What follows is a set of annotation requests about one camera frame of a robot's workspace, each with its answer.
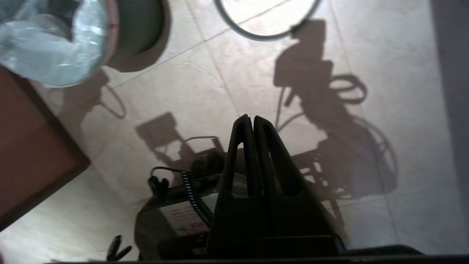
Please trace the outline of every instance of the plastic bag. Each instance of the plastic bag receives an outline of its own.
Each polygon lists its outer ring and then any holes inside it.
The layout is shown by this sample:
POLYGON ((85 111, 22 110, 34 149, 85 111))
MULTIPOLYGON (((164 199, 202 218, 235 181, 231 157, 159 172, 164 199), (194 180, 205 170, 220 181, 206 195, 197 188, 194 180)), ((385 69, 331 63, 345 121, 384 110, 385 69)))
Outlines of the plastic bag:
POLYGON ((0 64, 43 84, 81 83, 107 52, 106 0, 0 0, 0 64))

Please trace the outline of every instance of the black cable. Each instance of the black cable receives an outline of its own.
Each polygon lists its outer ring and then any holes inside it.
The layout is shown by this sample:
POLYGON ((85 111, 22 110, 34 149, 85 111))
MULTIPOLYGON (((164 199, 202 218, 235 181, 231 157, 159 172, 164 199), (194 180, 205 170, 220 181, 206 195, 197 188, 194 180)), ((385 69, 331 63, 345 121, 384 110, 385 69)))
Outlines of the black cable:
POLYGON ((194 192, 194 184, 191 172, 182 173, 182 180, 187 189, 187 194, 189 195, 189 202, 192 205, 192 208, 200 216, 202 221, 210 227, 212 224, 212 211, 208 208, 202 198, 194 192))
POLYGON ((297 31, 305 22, 308 21, 308 19, 314 14, 316 9, 319 6, 319 3, 321 0, 314 0, 314 3, 311 5, 311 8, 308 10, 306 15, 303 17, 303 19, 295 26, 292 26, 292 28, 288 31, 282 32, 280 34, 276 35, 270 35, 270 36, 263 36, 263 35, 256 35, 250 32, 247 32, 243 28, 241 28, 238 24, 236 24, 231 17, 228 15, 227 11, 225 10, 225 7, 221 3, 221 0, 214 0, 215 6, 218 9, 218 12, 220 13, 220 16, 225 20, 225 22, 228 24, 228 26, 233 29, 236 33, 240 34, 243 37, 246 37, 248 39, 252 40, 257 40, 257 41, 274 41, 274 40, 279 40, 286 38, 290 36, 294 31, 297 31))
POLYGON ((154 167, 150 172, 150 177, 154 176, 153 173, 156 170, 167 170, 167 171, 177 172, 177 173, 181 174, 182 180, 184 181, 184 185, 185 185, 186 190, 187 190, 187 194, 188 194, 188 197, 189 197, 189 202, 190 202, 192 208, 200 216, 202 221, 208 227, 210 227, 210 225, 212 224, 212 215, 213 215, 213 213, 208 208, 208 206, 205 204, 205 202, 202 200, 202 198, 194 191, 194 188, 195 188, 194 182, 206 179, 208 177, 201 178, 201 179, 198 179, 198 180, 194 180, 193 174, 192 174, 191 171, 172 169, 172 168, 163 167, 163 166, 154 167))

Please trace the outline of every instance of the white label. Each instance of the white label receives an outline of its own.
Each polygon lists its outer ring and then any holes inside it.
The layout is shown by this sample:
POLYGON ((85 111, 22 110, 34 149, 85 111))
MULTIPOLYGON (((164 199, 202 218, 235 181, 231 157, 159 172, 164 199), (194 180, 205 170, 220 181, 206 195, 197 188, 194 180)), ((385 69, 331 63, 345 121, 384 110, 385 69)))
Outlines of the white label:
POLYGON ((189 201, 161 207, 160 210, 177 236, 188 236, 210 231, 189 201))

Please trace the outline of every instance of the tile grout line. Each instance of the tile grout line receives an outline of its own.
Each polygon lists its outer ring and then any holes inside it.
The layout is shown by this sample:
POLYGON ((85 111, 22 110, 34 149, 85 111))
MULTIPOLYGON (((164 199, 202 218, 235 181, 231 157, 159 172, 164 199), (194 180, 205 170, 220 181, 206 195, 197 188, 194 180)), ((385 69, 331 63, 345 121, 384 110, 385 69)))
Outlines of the tile grout line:
POLYGON ((147 73, 148 71, 150 71, 150 70, 152 70, 152 69, 154 69, 154 68, 156 68, 156 67, 158 67, 158 66, 163 65, 164 63, 166 63, 166 62, 168 62, 168 61, 174 59, 174 58, 177 57, 177 56, 180 56, 180 55, 182 55, 182 54, 188 52, 188 51, 191 50, 191 49, 194 49, 194 48, 196 48, 196 47, 202 45, 203 43, 204 43, 204 42, 201 41, 201 42, 199 42, 199 43, 197 43, 197 44, 195 44, 195 45, 193 45, 193 46, 191 46, 191 47, 188 47, 187 49, 185 49, 185 50, 183 50, 183 51, 181 51, 181 52, 176 53, 175 55, 173 55, 173 56, 167 58, 166 60, 164 60, 164 61, 162 61, 162 62, 156 63, 156 64, 154 64, 154 65, 152 65, 152 66, 150 66, 150 67, 144 69, 144 70, 143 70, 142 72, 140 72, 138 75, 133 76, 132 78, 130 78, 130 79, 126 80, 125 82, 123 82, 123 83, 117 85, 116 87, 112 87, 112 89, 114 90, 115 88, 118 88, 118 87, 120 87, 120 86, 122 86, 122 85, 128 83, 129 81, 131 81, 131 80, 133 80, 133 79, 135 79, 135 78, 137 78, 137 77, 139 77, 139 76, 142 76, 143 74, 147 73))
MULTIPOLYGON (((333 1, 330 1, 329 9, 330 9, 330 11, 331 11, 333 20, 334 20, 334 22, 335 22, 335 24, 336 24, 336 27, 337 27, 337 33, 338 33, 338 35, 339 35, 340 43, 341 43, 341 45, 342 45, 342 47, 343 47, 343 49, 344 49, 344 51, 345 51, 345 60, 346 60, 346 62, 347 62, 347 66, 348 66, 348 68, 350 69, 350 73, 353 74, 353 73, 354 73, 353 67, 352 67, 352 64, 350 63, 350 58, 349 58, 349 55, 348 55, 347 46, 346 46, 346 44, 345 44, 345 40, 344 40, 344 37, 343 37, 343 34, 342 34, 342 29, 341 29, 341 27, 340 27, 340 22, 339 22, 339 20, 338 20, 338 18, 337 18, 337 16, 336 16, 336 13, 335 13, 333 1)), ((364 120, 366 120, 365 111, 364 111, 364 109, 363 109, 362 106, 360 106, 360 108, 361 108, 361 110, 362 110, 363 118, 364 118, 364 120)), ((368 133, 367 138, 368 138, 368 144, 369 144, 370 146, 372 146, 372 142, 373 142, 373 141, 372 141, 373 139, 372 139, 371 137, 372 137, 372 135, 368 133)), ((384 184, 383 177, 382 177, 382 175, 381 175, 381 171, 380 171, 380 169, 379 169, 379 167, 378 167, 378 158, 376 157, 376 155, 377 155, 377 154, 375 153, 375 151, 373 151, 373 159, 374 159, 374 161, 375 161, 375 167, 376 167, 376 170, 377 170, 377 173, 378 173, 379 181, 380 181, 380 183, 381 183, 381 188, 382 188, 383 193, 384 193, 384 198, 385 198, 385 202, 386 202, 387 211, 388 211, 388 213, 389 213, 389 217, 391 218, 391 224, 392 224, 392 226, 393 226, 394 236, 395 236, 395 238, 396 238, 396 241, 399 243, 399 238, 398 238, 398 236, 397 236, 396 223, 395 223, 395 220, 394 220, 394 216, 393 216, 393 214, 392 214, 392 212, 391 212, 391 207, 389 206, 389 200, 388 200, 387 193, 386 193, 386 187, 385 187, 385 184, 384 184)))
MULTIPOLYGON (((261 15, 264 15, 264 14, 266 14, 267 12, 271 11, 272 9, 277 8, 277 7, 281 6, 282 4, 284 4, 285 2, 288 2, 288 1, 291 1, 291 0, 283 0, 282 2, 276 4, 275 6, 273 6, 273 7, 271 7, 271 8, 268 8, 267 10, 262 11, 262 12, 260 12, 260 13, 258 13, 258 14, 256 14, 256 15, 254 15, 254 16, 252 16, 252 17, 250 17, 250 18, 246 18, 246 19, 244 19, 243 21, 238 22, 237 24, 238 24, 238 25, 241 25, 241 24, 244 24, 244 23, 248 22, 249 20, 251 20, 251 19, 253 19, 253 18, 256 18, 256 17, 259 17, 259 16, 261 16, 261 15)), ((218 36, 221 36, 221 35, 225 34, 226 32, 229 32, 229 31, 233 31, 233 32, 234 32, 234 30, 232 30, 230 27, 228 27, 228 28, 226 28, 226 29, 224 29, 224 30, 222 30, 222 31, 220 31, 220 32, 218 32, 218 33, 216 33, 215 35, 213 35, 213 36, 211 36, 211 37, 209 37, 209 38, 207 38, 207 39, 204 39, 204 40, 205 40, 205 41, 210 41, 210 40, 212 40, 212 39, 214 39, 214 38, 216 38, 216 37, 218 37, 218 36)))
POLYGON ((204 35, 203 35, 203 33, 202 33, 202 29, 201 29, 201 27, 200 27, 200 25, 199 25, 199 22, 198 22, 198 20, 197 20, 197 18, 196 18, 196 15, 194 14, 194 11, 192 10, 192 7, 190 6, 188 0, 184 0, 184 2, 186 3, 187 8, 189 9, 190 15, 192 16, 192 19, 194 20, 194 22, 195 22, 195 24, 196 24, 197 31, 199 32, 199 35, 202 37, 202 40, 203 40, 202 43, 205 44, 205 48, 207 49, 207 52, 208 52, 208 54, 209 54, 209 56, 210 56, 210 59, 211 59, 213 65, 215 66, 215 70, 217 71, 218 76, 219 76, 219 78, 220 78, 220 80, 221 80, 221 82, 222 82, 223 89, 224 89, 225 92, 227 93, 228 98, 230 99, 231 105, 233 106, 233 108, 234 108, 236 114, 237 114, 238 116, 241 116, 241 115, 239 114, 238 108, 237 108, 236 105, 235 105, 234 99, 233 99, 233 97, 232 97, 230 91, 228 90, 227 82, 226 82, 225 77, 223 76, 223 74, 222 74, 222 72, 221 72, 220 67, 218 66, 217 61, 215 60, 215 56, 213 56, 212 50, 210 49, 210 47, 209 47, 209 45, 208 45, 208 43, 207 43, 207 40, 204 39, 204 35))

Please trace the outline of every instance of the tile floor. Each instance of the tile floor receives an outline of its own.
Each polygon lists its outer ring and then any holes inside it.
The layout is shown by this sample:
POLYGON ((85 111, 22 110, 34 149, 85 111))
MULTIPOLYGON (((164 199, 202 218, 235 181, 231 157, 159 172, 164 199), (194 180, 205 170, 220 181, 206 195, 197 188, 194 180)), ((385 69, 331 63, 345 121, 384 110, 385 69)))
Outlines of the tile floor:
MULTIPOLYGON (((312 0, 224 2, 243 28, 272 34, 312 0)), ((322 1, 291 39, 255 42, 211 0, 169 1, 166 48, 150 67, 37 87, 92 167, 0 233, 4 263, 104 259, 117 234, 131 244, 150 168, 184 169, 213 147, 182 150, 191 137, 226 150, 245 113, 277 125, 348 248, 468 253, 469 6, 446 3, 322 1)))

